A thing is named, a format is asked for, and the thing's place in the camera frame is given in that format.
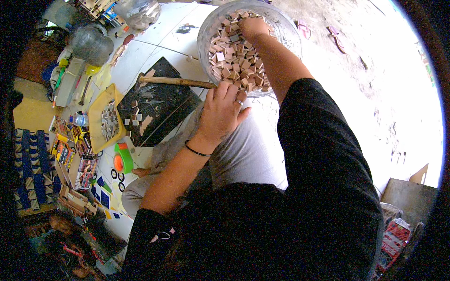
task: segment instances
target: tattoo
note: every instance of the tattoo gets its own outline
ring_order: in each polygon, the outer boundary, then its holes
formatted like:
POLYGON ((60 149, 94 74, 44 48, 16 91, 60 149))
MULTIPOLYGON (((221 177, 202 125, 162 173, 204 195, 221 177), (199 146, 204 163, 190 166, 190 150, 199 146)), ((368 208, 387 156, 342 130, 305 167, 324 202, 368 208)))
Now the tattoo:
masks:
POLYGON ((223 136, 220 137, 220 140, 225 140, 230 135, 230 132, 226 132, 223 136))

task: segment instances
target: yellow tray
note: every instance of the yellow tray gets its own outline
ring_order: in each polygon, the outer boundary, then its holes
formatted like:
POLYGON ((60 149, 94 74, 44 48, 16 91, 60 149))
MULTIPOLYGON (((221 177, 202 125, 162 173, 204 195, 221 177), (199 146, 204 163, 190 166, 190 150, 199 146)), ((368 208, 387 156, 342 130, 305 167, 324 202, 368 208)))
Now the yellow tray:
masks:
POLYGON ((102 111, 105 106, 109 104, 112 99, 115 99, 114 106, 120 103, 124 95, 116 89, 116 84, 111 84, 106 90, 101 93, 97 99, 91 104, 88 116, 89 116, 89 133, 90 142, 92 144, 92 152, 94 154, 99 153, 105 148, 115 144, 119 139, 125 137, 125 127, 123 126, 122 119, 120 118, 119 111, 117 111, 117 121, 119 122, 119 132, 106 142, 105 137, 102 135, 102 111))

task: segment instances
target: hammer head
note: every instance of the hammer head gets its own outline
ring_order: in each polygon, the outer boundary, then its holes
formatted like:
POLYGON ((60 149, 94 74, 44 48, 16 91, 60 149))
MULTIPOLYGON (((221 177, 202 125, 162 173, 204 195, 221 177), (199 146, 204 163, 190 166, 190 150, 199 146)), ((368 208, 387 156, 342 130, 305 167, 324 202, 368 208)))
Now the hammer head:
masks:
POLYGON ((138 79, 136 79, 136 84, 135 84, 135 91, 139 91, 140 90, 140 85, 141 85, 141 82, 139 82, 139 79, 141 78, 141 77, 144 77, 145 76, 145 74, 144 73, 139 73, 139 75, 138 75, 138 79))

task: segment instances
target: finger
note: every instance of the finger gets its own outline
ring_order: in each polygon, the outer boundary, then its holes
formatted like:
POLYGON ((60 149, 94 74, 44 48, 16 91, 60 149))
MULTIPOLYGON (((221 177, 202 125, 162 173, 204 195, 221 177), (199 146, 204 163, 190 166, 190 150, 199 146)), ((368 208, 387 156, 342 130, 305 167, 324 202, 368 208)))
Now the finger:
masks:
POLYGON ((220 82, 217 89, 214 90, 214 99, 223 100, 226 96, 229 85, 230 84, 228 82, 220 82))
POLYGON ((210 103, 214 99, 214 92, 216 89, 209 89, 206 94, 205 102, 210 103))
POLYGON ((244 122, 244 120, 248 117, 248 115, 250 114, 250 111, 252 111, 251 107, 247 107, 246 109, 242 110, 241 112, 239 112, 238 114, 238 118, 236 119, 236 123, 238 123, 238 126, 244 122))
POLYGON ((238 95, 236 96, 236 98, 233 101, 233 104, 235 105, 235 108, 236 108, 236 113, 241 111, 241 108, 242 108, 242 105, 240 103, 236 102, 236 100, 245 102, 246 99, 247 99, 247 94, 245 93, 245 91, 244 90, 238 91, 238 95))
POLYGON ((229 103, 232 103, 236 100, 237 95, 238 95, 238 88, 235 85, 230 84, 228 86, 228 90, 226 91, 224 100, 228 101, 229 103))

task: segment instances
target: wooden hammer handle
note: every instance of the wooden hammer handle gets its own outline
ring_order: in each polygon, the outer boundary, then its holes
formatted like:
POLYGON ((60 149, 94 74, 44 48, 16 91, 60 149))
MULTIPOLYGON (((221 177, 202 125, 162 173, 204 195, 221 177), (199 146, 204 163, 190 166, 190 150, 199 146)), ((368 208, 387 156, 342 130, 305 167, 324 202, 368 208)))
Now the wooden hammer handle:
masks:
POLYGON ((163 83, 163 84, 172 84, 172 85, 183 85, 183 86, 192 86, 199 87, 205 89, 213 89, 217 88, 217 86, 213 83, 195 81, 183 78, 168 78, 168 77, 141 77, 139 78, 140 83, 163 83))

